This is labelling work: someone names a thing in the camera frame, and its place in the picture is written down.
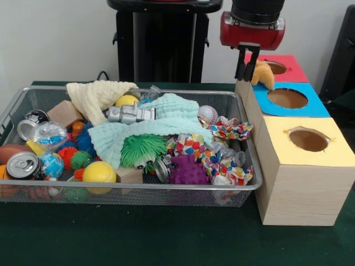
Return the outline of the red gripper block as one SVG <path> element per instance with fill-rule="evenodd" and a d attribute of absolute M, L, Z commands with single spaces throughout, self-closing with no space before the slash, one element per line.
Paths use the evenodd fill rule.
<path fill-rule="evenodd" d="M 276 50 L 285 35 L 286 22 L 279 18 L 272 24 L 251 25 L 235 20 L 230 12 L 223 12 L 220 20 L 220 42 L 224 46 L 237 47 L 239 57 L 235 78 L 251 81 L 260 50 Z M 246 50 L 251 52 L 245 66 Z"/>

